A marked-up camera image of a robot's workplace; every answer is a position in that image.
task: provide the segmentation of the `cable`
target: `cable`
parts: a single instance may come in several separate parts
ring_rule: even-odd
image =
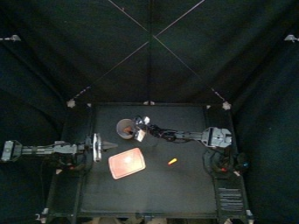
[[[143,26],[142,24],[129,15],[129,13],[126,12],[125,8],[122,9],[113,0],[109,0],[114,6],[127,15],[127,17],[143,28],[143,30],[146,32],[150,32]],[[226,102],[227,100],[225,99],[225,97],[221,95],[221,93],[205,82],[203,78],[199,76],[199,74],[191,69],[191,67],[185,63],[185,61],[181,59],[181,57],[174,53],[174,51],[166,46],[166,44],[162,42],[162,40],[158,38],[159,35],[162,35],[193,11],[195,8],[199,7],[199,5],[203,4],[206,0],[202,0],[199,3],[197,3],[190,10],[187,10],[187,12],[185,12],[178,19],[174,20],[174,22],[157,34],[153,35],[153,33],[150,32],[150,35],[153,35],[153,37],[155,38],[155,40],[163,45],[163,47],[169,50],[169,52],[174,55],[174,57],[183,63],[183,65],[190,69],[190,71],[198,76],[198,78],[201,79],[201,81],[203,82],[203,84],[210,88],[210,90],[213,91],[213,93]],[[106,76],[107,74],[110,74],[115,68],[129,59],[131,58],[133,55],[135,55],[135,53],[150,43],[150,41],[145,42],[142,44],[142,46],[139,46],[137,48],[137,50],[94,81],[93,85],[87,86],[74,97],[71,100],[78,99],[86,92],[89,89],[93,88],[93,86],[95,85],[97,82],[99,82]]]

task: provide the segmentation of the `small orange object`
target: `small orange object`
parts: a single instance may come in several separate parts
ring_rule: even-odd
[[[177,158],[174,158],[170,162],[169,162],[169,165],[171,165],[173,163],[175,163],[178,161]]]

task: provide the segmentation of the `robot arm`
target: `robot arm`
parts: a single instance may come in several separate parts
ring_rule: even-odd
[[[134,119],[135,121],[135,138],[141,134],[139,131],[149,132],[154,137],[163,138],[169,142],[185,143],[190,141],[199,141],[207,147],[227,148],[231,145],[231,133],[227,129],[215,127],[207,128],[202,133],[179,131],[173,129],[162,129],[155,124],[150,123],[150,118],[141,116]]]
[[[117,144],[103,142],[101,135],[94,135],[94,141],[87,136],[85,143],[70,144],[55,142],[47,146],[23,146],[18,141],[4,142],[3,162],[16,161],[20,157],[49,158],[59,168],[74,169],[77,167],[93,166],[93,161],[99,162],[102,153],[107,149],[118,147]]]

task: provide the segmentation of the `table surface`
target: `table surface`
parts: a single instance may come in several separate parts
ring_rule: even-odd
[[[170,143],[146,135],[139,143],[123,139],[117,132],[122,119],[149,116],[151,124],[171,130],[203,132],[206,117],[199,106],[98,106],[94,132],[118,144],[94,164],[83,186],[81,212],[89,214],[215,214],[217,200],[213,178],[203,169],[207,148],[195,141]],[[146,169],[114,179],[109,158],[141,148]]]

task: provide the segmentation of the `black backdrop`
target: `black backdrop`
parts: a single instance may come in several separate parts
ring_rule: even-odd
[[[3,0],[0,38],[18,34],[23,41],[0,43],[2,143],[61,139],[66,102],[85,89],[78,102],[223,103],[222,97],[251,158],[253,212],[261,223],[297,223],[299,43],[285,38],[299,35],[298,6],[295,0]],[[18,186],[8,178],[23,176],[24,166],[2,165],[2,190],[15,185],[14,196],[2,194],[2,219],[42,211],[41,180],[19,178]]]

